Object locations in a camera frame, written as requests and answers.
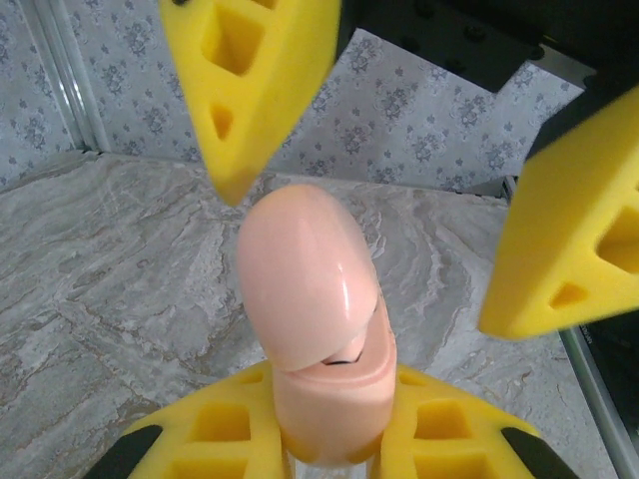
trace black screw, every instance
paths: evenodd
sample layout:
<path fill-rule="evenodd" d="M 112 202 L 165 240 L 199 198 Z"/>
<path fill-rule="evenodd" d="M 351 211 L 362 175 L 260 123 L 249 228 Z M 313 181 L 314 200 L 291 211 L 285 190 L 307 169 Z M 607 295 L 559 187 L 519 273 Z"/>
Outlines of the black screw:
<path fill-rule="evenodd" d="M 486 38 L 486 31 L 481 27 L 467 25 L 463 29 L 463 36 L 473 43 L 481 43 Z"/>
<path fill-rule="evenodd" d="M 432 18 L 435 14 L 435 11 L 428 0 L 415 0 L 414 8 L 417 16 L 426 20 Z"/>
<path fill-rule="evenodd" d="M 541 60 L 545 55 L 546 51 L 543 49 L 543 47 L 537 45 L 535 48 L 532 49 L 532 52 L 530 52 L 530 60 L 535 62 L 537 60 Z"/>
<path fill-rule="evenodd" d="M 446 60 L 444 62 L 444 68 L 455 75 L 461 75 L 466 70 L 464 64 L 456 58 L 449 58 Z"/>
<path fill-rule="evenodd" d="M 413 37 L 401 37 L 399 39 L 399 46 L 410 53 L 419 51 L 419 42 Z"/>
<path fill-rule="evenodd" d="M 595 84 L 596 75 L 588 75 L 583 79 L 583 86 L 586 88 L 591 88 Z"/>

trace marble surface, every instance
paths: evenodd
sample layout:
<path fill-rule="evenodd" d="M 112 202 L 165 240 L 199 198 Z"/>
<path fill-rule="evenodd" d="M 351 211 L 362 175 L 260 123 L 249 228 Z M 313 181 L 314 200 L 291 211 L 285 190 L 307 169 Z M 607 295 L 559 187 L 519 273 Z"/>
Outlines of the marble surface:
<path fill-rule="evenodd" d="M 0 477 L 79 478 L 135 419 L 263 358 L 234 248 L 289 183 L 361 224 L 401 362 L 536 425 L 581 478 L 615 477 L 559 337 L 475 330 L 502 201 L 266 175 L 232 209 L 202 168 L 79 154 L 0 193 Z"/>

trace pink silicone object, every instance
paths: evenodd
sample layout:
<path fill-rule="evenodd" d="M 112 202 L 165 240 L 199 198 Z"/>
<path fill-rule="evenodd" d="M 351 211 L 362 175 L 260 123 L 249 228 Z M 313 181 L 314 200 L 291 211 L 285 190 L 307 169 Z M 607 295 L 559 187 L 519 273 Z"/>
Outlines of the pink silicone object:
<path fill-rule="evenodd" d="M 285 446 L 304 462 L 361 462 L 379 447 L 392 413 L 397 352 L 383 298 L 353 364 L 273 370 L 276 417 Z"/>
<path fill-rule="evenodd" d="M 397 352 L 353 217 L 317 187 L 277 190 L 247 216 L 238 267 L 287 449 L 323 466 L 367 459 L 390 419 Z"/>
<path fill-rule="evenodd" d="M 240 230 L 238 272 L 275 368 L 358 357 L 377 303 L 376 272 L 356 221 L 324 190 L 289 186 L 260 200 Z"/>

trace floral wallpaper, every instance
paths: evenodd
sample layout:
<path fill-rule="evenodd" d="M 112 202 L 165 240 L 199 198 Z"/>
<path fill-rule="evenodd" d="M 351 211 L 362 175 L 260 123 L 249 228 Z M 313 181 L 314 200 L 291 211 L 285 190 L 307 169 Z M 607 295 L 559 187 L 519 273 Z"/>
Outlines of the floral wallpaper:
<path fill-rule="evenodd" d="M 498 93 L 357 30 L 275 170 L 462 191 L 520 172 L 581 90 L 525 64 Z"/>
<path fill-rule="evenodd" d="M 65 0 L 111 152 L 202 160 L 156 0 Z"/>
<path fill-rule="evenodd" d="M 0 2 L 0 188 L 24 177 L 71 139 L 14 0 Z"/>
<path fill-rule="evenodd" d="M 65 4 L 109 150 L 201 161 L 156 0 Z M 463 190 L 519 173 L 542 122 L 579 93 L 526 64 L 491 94 L 358 30 L 270 168 Z"/>

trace yellow foam pad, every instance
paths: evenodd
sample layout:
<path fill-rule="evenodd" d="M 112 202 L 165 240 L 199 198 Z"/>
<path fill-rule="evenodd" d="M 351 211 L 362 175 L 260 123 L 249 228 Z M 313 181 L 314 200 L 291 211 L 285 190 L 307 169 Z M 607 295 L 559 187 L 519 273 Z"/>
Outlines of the yellow foam pad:
<path fill-rule="evenodd" d="M 370 479 L 533 479 L 501 430 L 532 426 L 406 366 Z"/>
<path fill-rule="evenodd" d="M 163 431 L 131 479 L 292 479 L 267 362 L 195 392 L 131 426 Z M 501 434 L 525 422 L 414 369 L 399 366 L 393 414 L 371 451 L 371 479 L 530 479 Z"/>
<path fill-rule="evenodd" d="M 262 362 L 137 421 L 162 426 L 131 479 L 292 479 Z"/>
<path fill-rule="evenodd" d="M 339 0 L 160 0 L 212 181 L 239 203 L 330 71 Z"/>
<path fill-rule="evenodd" d="M 639 88 L 530 159 L 479 329 L 519 339 L 639 307 Z"/>

